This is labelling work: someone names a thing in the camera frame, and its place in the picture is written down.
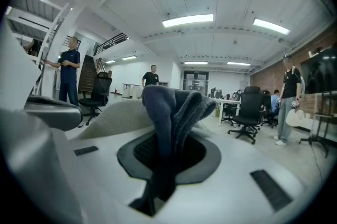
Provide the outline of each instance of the television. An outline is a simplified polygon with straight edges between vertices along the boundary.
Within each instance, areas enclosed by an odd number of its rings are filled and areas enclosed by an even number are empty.
[[[329,47],[301,63],[305,94],[337,90],[337,47]]]

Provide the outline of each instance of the gray floor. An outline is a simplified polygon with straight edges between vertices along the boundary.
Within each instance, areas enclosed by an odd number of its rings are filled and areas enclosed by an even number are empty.
[[[109,97],[108,105],[123,101],[123,98],[120,95],[111,94]],[[230,126],[230,123],[224,121],[221,126],[217,126],[218,118],[207,117],[202,120],[202,123],[216,135],[225,135],[227,137],[235,138],[236,133],[227,134],[229,129],[239,129]],[[78,136],[87,126],[83,125],[82,128],[76,128],[66,132],[68,139],[73,139]],[[335,147],[330,147],[329,155],[325,158],[325,154],[321,148],[320,144],[314,143],[312,148],[307,142],[302,142],[299,144],[300,138],[307,138],[308,133],[302,132],[294,129],[289,138],[289,142],[286,146],[277,146],[273,140],[273,136],[277,134],[277,127],[271,129],[268,125],[261,127],[261,130],[256,135],[256,144],[251,145],[257,148],[258,150],[265,153],[268,157],[274,159],[279,164],[288,168],[290,171],[297,176],[299,180],[307,187],[315,187],[321,182],[319,168],[322,173],[323,179],[326,178],[331,168],[336,162],[337,159],[337,149]],[[250,143],[249,138],[240,137],[240,140],[247,141]]]

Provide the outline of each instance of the red brick wall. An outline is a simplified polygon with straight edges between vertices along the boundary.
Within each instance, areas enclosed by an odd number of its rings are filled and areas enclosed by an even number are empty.
[[[298,67],[301,70],[301,62],[309,58],[309,51],[314,51],[318,47],[329,47],[337,42],[337,25],[334,24],[326,31],[324,31],[317,38],[309,42],[306,46],[298,50],[293,54],[294,66]],[[277,62],[266,69],[257,72],[251,76],[251,86],[259,86],[262,90],[269,90],[272,94],[275,89],[281,91],[283,84],[283,75],[285,68],[282,64],[282,61]],[[305,112],[313,113],[314,111],[314,100],[315,95],[306,95],[302,101],[302,107]]]

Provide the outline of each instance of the ceiling light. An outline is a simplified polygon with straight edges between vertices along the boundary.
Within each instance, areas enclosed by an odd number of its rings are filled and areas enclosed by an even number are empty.
[[[208,64],[208,62],[184,62],[184,64],[188,64],[188,65],[191,65],[191,64],[206,65],[206,64]]]
[[[272,24],[272,23],[269,23],[269,22],[266,22],[266,21],[263,21],[263,20],[259,20],[259,19],[255,19],[253,25],[265,27],[265,28],[280,32],[284,35],[288,35],[289,32],[290,32],[290,30],[285,29],[284,27],[281,27],[277,24]]]
[[[6,9],[6,15],[9,15],[12,11],[12,7],[11,6],[8,6],[7,9]]]
[[[247,63],[237,63],[237,62],[228,62],[229,65],[242,65],[242,66],[250,66],[250,64]]]
[[[174,25],[180,24],[191,24],[191,23],[200,23],[200,22],[212,22],[214,19],[213,14],[205,14],[205,15],[194,15],[187,16],[182,18],[171,19],[167,21],[163,21],[163,25],[165,27],[170,27]]]
[[[129,60],[129,59],[133,59],[133,58],[137,58],[137,56],[130,56],[130,57],[122,58],[122,60]]]

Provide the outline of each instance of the glass door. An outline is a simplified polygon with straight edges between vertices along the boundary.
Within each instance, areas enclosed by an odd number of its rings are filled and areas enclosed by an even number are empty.
[[[185,71],[183,90],[196,90],[207,95],[209,73],[204,71]]]

